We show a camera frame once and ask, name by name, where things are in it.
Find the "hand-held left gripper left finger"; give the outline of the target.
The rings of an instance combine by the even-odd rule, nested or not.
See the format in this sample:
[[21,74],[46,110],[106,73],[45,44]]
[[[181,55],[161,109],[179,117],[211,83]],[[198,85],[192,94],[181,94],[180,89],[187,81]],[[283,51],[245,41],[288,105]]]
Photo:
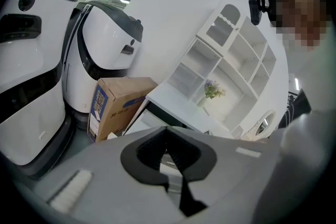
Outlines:
[[166,127],[149,129],[149,134],[128,144],[121,152],[124,170],[142,184],[168,184],[160,173],[160,163],[166,151]]

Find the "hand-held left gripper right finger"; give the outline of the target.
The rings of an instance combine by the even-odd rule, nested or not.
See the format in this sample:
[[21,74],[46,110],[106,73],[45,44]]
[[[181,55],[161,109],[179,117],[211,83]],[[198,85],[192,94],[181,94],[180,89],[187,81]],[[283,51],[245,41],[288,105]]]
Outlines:
[[168,153],[186,182],[204,180],[217,163],[217,154],[206,138],[210,136],[193,130],[166,128]]

